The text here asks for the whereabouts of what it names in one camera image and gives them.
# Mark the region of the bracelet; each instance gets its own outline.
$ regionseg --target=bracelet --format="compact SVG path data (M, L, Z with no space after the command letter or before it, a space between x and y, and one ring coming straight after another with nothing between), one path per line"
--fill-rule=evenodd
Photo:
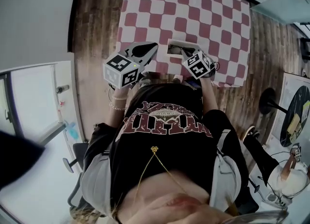
M112 99L115 99L115 100L127 100L127 97L125 97L125 98L117 98L117 97L114 97L114 95L113 95Z
M125 105L125 108L116 108L113 104L112 104L112 102L110 102L109 103L109 106L112 108L112 109L114 109L114 110L126 110L127 109L127 105Z

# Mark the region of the woman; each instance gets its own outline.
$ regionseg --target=woman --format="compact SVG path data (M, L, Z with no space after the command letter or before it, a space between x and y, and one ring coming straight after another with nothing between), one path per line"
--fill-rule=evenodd
M309 167L307 174L295 169L296 148L291 149L290 157L284 167L280 166L277 160L262 148L257 140L258 137L259 132L255 130L254 126L250 126L242 141L261 171L265 185L269 186L281 198L281 201L284 198L293 198L309 184Z
M122 224L221 223L248 184L239 139L217 109L209 78L202 98L181 84L140 88L125 114L116 89L84 161L85 200Z

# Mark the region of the gold necklace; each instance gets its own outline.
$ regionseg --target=gold necklace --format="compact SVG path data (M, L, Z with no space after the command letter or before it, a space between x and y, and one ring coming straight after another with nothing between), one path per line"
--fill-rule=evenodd
M152 147L151 147L151 150L152 150L152 152L153 152L153 155L152 155L152 157L150 158L149 162L146 164L146 167L144 168L144 170L143 170L143 172L142 172L142 175L141 175L141 177L140 177L140 180L139 180L139 183L138 183L138 186L137 186L137 190L136 190L134 202L133 202L132 205L134 205L135 202L136 202L136 199L137 199L137 196L138 196L138 191L139 191L139 187L140 187L140 184L141 184L141 180L142 180L143 174L144 174L146 168L148 167L149 163L151 162L151 160L153 159L154 156L158 159L159 163L163 166L163 168L165 168L166 172L167 172L168 175L172 178L172 180L181 188L181 190L182 190L185 194L187 194L186 190L184 190L184 188L181 186L181 184L180 184L180 183L174 178L174 176L166 169L166 167L162 164L162 162L160 161L160 159L159 159L158 156L156 155L156 152L157 152L157 150L158 150L158 147L152 146Z

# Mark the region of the person in white shirt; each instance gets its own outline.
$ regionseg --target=person in white shirt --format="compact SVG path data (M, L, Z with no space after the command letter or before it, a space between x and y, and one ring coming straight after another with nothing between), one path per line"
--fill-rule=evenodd
M290 157L285 166L282 167L276 159L272 158L262 148L257 140L258 136L259 132L255 130L254 126L251 126L243 135L242 141L261 171L265 185L280 195L293 198L309 184L310 167L308 167L307 174L304 171L295 169L296 148L291 149Z

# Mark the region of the round black table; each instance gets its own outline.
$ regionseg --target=round black table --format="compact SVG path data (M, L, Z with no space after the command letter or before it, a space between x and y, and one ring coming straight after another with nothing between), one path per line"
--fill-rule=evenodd
M297 92L295 93L289 108L287 109L282 128L281 128L281 135L280 135L280 143L283 147L288 147L291 145L290 137L291 135L287 132L288 127L293 120L295 114L298 114L301 118L303 105L310 101L310 91L309 88L306 86L301 86ZM301 129L304 128L306 124L307 118L301 123Z

